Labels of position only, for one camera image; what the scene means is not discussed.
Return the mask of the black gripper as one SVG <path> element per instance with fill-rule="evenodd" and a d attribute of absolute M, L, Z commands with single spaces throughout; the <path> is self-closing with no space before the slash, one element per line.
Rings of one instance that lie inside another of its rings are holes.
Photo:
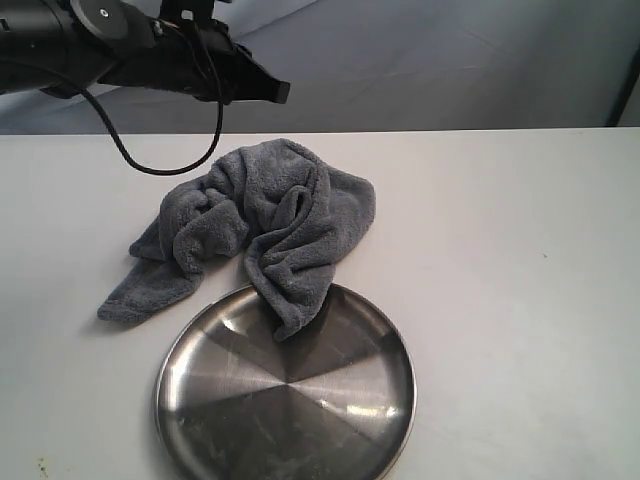
<path fill-rule="evenodd" d="M 243 45 L 238 79 L 218 71 L 205 58 L 205 47 L 162 20 L 101 27 L 97 38 L 114 57 L 114 65 L 99 79 L 102 84 L 181 93 L 204 102 L 285 104 L 289 97 L 290 83 L 272 76 Z"/>

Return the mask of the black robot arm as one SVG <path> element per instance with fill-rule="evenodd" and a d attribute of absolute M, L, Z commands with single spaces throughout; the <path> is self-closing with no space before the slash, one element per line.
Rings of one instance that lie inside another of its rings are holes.
<path fill-rule="evenodd" d="M 211 1 L 164 1 L 156 18 L 125 1 L 4 1 L 1 91 L 68 99 L 102 84 L 224 105 L 285 103 L 289 83 L 234 42 L 213 12 Z"/>

